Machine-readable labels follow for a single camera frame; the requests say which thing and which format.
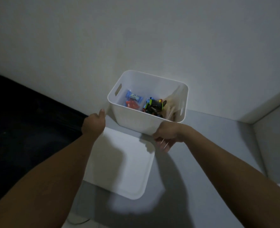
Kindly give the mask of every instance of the left arm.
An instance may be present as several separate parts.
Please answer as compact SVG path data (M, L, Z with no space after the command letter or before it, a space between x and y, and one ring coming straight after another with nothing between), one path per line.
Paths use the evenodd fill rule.
M81 185L105 115L84 120L83 135L28 172L0 200L0 227L60 228Z

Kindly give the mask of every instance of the gray tabletop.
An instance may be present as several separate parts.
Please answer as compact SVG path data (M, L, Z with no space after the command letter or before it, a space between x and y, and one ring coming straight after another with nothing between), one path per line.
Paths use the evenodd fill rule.
M190 110L184 124L264 173L252 126ZM154 143L150 136L119 126L112 112L106 126ZM156 151L141 198L130 200L83 181L72 211L111 228L243 227L183 143L169 153Z

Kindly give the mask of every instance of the forearm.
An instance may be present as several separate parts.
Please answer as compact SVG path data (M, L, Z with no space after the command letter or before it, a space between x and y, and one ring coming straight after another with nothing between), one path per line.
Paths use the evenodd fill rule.
M191 127L183 140L231 211L246 227L280 227L280 187Z
M65 221L95 140L82 135L19 180L0 201L0 227L54 228Z

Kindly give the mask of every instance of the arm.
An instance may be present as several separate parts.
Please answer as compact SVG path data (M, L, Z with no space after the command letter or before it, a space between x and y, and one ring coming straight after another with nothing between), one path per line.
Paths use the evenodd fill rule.
M80 138L21 178L0 200L0 227L62 227L104 127L103 110L90 115Z
M245 227L280 227L280 187L255 168L187 125L163 122L153 137L166 152L175 142L185 142Z

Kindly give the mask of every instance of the white floor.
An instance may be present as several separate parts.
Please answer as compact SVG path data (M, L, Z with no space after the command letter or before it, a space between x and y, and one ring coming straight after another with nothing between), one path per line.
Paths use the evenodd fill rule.
M70 222L72 223L81 223L83 221L86 221L87 219L85 218L81 218L73 213L70 213L68 215L68 219L70 220ZM77 228L108 228L106 226L103 226L93 220L89 220L88 222L81 224L81 225L73 225L68 223L67 221L64 223L64 225L62 226L62 228L73 228L73 227L77 227Z

